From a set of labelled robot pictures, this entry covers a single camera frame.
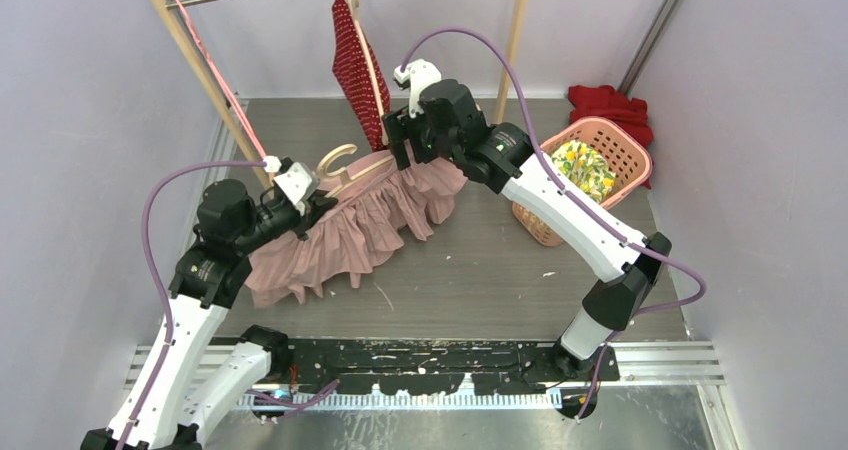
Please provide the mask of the beige hanger of pink skirt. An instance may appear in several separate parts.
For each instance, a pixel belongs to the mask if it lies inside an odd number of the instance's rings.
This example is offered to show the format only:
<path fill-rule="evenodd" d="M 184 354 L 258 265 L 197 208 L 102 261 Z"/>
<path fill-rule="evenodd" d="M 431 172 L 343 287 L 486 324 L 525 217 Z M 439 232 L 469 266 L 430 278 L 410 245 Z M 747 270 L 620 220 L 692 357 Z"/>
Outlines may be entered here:
<path fill-rule="evenodd" d="M 336 197 L 360 181 L 367 180 L 372 174 L 395 164 L 395 157 L 389 150 L 369 153 L 348 165 L 338 165 L 340 158 L 354 155 L 358 147 L 343 144 L 328 152 L 318 163 L 315 173 L 319 178 L 319 189 L 327 197 Z"/>

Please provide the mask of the pink pleated skirt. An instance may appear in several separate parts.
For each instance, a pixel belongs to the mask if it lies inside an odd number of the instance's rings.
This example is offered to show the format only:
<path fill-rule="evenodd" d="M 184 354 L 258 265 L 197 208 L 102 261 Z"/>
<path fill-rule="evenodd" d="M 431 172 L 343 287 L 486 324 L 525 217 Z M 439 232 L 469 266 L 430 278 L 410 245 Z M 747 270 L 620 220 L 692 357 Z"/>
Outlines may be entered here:
<path fill-rule="evenodd" d="M 262 246 L 250 256 L 246 286 L 257 308 L 289 295 L 305 303 L 322 296 L 331 278 L 346 275 L 352 288 L 404 245 L 402 230 L 425 241 L 454 211 L 467 182 L 450 162 L 437 159 L 399 170 L 387 150 L 363 156 L 338 170 L 321 187 L 336 205 L 307 232 Z"/>

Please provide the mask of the pink wire hanger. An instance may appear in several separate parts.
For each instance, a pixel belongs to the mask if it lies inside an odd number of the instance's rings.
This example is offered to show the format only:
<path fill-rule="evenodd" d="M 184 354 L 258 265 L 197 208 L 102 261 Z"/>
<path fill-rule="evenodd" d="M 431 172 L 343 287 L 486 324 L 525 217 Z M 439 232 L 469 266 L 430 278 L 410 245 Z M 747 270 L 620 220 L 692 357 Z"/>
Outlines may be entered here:
<path fill-rule="evenodd" d="M 206 46 L 204 45 L 198 31 L 196 30 L 196 28 L 194 26 L 192 19 L 191 19 L 190 15 L 188 14 L 187 10 L 185 9 L 185 6 L 183 5 L 182 1 L 181 0 L 174 0 L 174 3 L 176 4 L 181 16 L 185 19 L 185 22 L 188 26 L 188 30 L 189 30 L 197 48 L 199 49 L 201 55 L 203 56 L 207 65 L 209 66 L 211 73 L 212 73 L 215 81 L 219 85 L 226 101 L 230 104 L 230 106 L 234 110 L 234 112 L 236 114 L 236 118 L 237 118 L 241 128 L 244 130 L 247 138 L 249 139 L 250 143 L 252 144 L 252 146 L 256 150 L 257 154 L 262 159 L 265 159 L 267 157 L 267 152 L 265 151 L 264 147 L 262 146 L 258 137 L 256 136 L 255 131 L 254 131 L 247 115 L 246 115 L 246 112 L 241 105 L 241 102 L 237 98 L 235 92 L 228 85 L 228 83 L 225 80 L 224 76 L 222 75 L 221 71 L 218 69 L 217 65 L 215 64 L 214 60 L 212 59 L 209 51 L 207 50 Z"/>

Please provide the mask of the lemon print skirt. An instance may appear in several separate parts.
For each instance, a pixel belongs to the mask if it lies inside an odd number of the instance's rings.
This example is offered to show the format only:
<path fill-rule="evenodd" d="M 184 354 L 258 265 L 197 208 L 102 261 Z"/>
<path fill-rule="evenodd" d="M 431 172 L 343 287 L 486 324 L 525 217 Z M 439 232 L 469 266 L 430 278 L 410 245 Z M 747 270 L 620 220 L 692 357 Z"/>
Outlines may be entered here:
<path fill-rule="evenodd" d="M 603 202 L 615 186 L 617 174 L 607 160 L 585 142 L 568 141 L 551 154 L 551 159 L 569 181 L 597 203 Z"/>

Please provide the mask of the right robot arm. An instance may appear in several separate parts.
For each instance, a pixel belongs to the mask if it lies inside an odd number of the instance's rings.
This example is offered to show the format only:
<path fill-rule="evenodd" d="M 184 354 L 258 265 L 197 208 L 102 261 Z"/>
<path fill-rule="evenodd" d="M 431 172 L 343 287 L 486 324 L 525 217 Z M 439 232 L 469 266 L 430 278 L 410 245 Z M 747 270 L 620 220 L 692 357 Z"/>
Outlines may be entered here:
<path fill-rule="evenodd" d="M 530 210 L 597 276 L 551 350 L 562 377 L 582 379 L 598 361 L 598 349 L 628 326 L 655 286 L 662 262 L 651 252 L 667 256 L 670 241 L 628 227 L 557 175 L 552 160 L 536 153 L 525 130 L 488 123 L 466 85 L 441 77 L 424 84 L 410 76 L 395 82 L 408 91 L 409 101 L 383 122 L 399 168 L 434 160 L 452 164 L 468 180 Z M 634 244 L 649 252 L 633 249 Z"/>

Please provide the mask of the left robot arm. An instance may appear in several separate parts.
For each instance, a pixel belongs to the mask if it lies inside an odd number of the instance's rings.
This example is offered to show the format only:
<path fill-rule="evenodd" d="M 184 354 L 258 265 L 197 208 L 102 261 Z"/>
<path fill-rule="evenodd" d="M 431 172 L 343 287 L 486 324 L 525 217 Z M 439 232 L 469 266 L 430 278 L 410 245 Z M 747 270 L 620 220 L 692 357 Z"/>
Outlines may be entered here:
<path fill-rule="evenodd" d="M 252 271 L 250 255 L 278 237 L 306 232 L 338 201 L 289 178 L 255 202 L 235 179 L 205 188 L 193 245 L 166 289 L 168 309 L 151 353 L 109 424 L 87 432 L 84 449 L 201 449 L 230 408 L 260 379 L 277 383 L 293 357 L 286 334 L 252 325 L 196 390 L 190 388 L 213 335 Z"/>

